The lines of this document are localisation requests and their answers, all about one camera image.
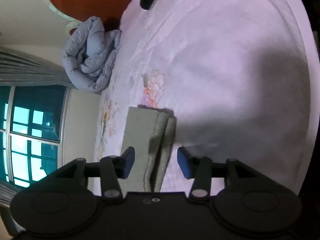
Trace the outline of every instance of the mattress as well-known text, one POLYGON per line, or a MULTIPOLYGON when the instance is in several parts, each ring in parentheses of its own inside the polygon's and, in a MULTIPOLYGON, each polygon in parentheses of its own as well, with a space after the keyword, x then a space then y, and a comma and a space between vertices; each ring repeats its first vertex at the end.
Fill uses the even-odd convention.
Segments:
MULTIPOLYGON (((188 194, 181 145, 237 158, 298 193, 319 123, 320 66, 300 0, 132 0, 103 91, 95 161, 119 155, 130 106, 166 109, 176 138, 161 191, 188 194)), ((211 195, 224 187, 212 179, 211 195)), ((99 195, 100 182, 95 180, 99 195)))

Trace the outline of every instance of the gray blanket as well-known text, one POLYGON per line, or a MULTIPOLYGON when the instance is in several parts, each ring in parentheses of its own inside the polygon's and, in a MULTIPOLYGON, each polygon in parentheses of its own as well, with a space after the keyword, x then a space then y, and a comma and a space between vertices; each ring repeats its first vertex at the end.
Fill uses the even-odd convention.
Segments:
POLYGON ((90 17, 68 40, 62 63, 76 88, 96 93, 107 88, 120 47, 120 30, 105 33, 99 17, 90 17))

